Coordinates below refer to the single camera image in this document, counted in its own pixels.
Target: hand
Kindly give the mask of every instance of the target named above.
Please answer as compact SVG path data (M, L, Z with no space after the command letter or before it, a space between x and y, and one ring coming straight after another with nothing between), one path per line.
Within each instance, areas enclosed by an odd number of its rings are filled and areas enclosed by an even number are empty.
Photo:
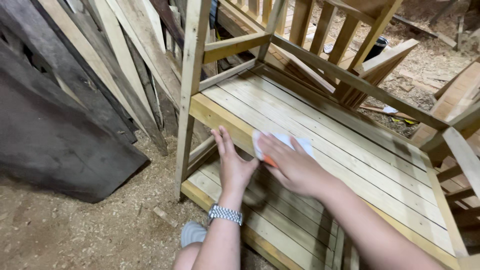
M260 162L258 159L252 159L251 161L245 161L242 159L235 151L232 139L225 127L219 126L218 129L219 131L212 129L212 134L215 137L218 152L220 154L220 182L222 184L221 197L229 197L232 200L239 198L241 203L243 193L250 182L253 172Z
M303 196L317 196L336 178L325 171L293 137L290 143L293 150L272 134L262 134L258 146L262 152L272 158L278 169L266 165L267 169L288 190Z

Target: black bucket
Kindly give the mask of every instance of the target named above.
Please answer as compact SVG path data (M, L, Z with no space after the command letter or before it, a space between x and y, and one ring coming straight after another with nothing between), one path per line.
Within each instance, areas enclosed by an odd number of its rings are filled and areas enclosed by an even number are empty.
M375 42L375 45L372 47L372 49L368 53L367 58L365 58L364 62L379 55L387 45L388 45L388 40L386 38L378 37L377 42Z

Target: right hand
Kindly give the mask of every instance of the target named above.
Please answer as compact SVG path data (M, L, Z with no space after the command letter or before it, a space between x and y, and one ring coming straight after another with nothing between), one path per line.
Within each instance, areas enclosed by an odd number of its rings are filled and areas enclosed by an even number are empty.
M293 150L272 134L260 135L258 146L272 158L278 169L266 165L267 169L288 190L303 196L318 196L336 178L322 168L293 137Z

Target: orange sanding block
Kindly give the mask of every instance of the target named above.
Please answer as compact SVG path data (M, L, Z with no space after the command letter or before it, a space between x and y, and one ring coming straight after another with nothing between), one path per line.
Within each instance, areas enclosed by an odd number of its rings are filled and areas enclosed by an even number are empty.
M272 165L275 168L278 168L278 165L273 161L273 159L270 156L264 154L262 152L262 150L260 149L260 147L258 147L258 139L260 138L261 133L263 133L265 135L266 134L272 134L277 139L279 139L281 142L288 145L290 148L294 149L292 144L290 143L290 136L287 135L287 134L282 134L282 133L268 133L268 132L261 132L259 130L254 130L253 131L253 134L252 134L253 150L255 150L255 155L257 156L257 158L259 160L269 164L269 165ZM315 158L313 156L313 148L312 148L312 145L310 143L310 140L305 139L305 138L297 138L297 137L294 137L294 138L302 146L302 148L305 150L305 152L307 152L307 154L309 154L312 158Z

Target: knee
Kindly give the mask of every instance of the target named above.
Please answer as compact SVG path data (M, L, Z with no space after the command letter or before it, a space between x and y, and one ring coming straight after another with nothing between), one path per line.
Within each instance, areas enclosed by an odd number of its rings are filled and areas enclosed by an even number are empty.
M202 247L201 242L194 242L182 248L175 258L173 270L190 270L197 258L198 252Z

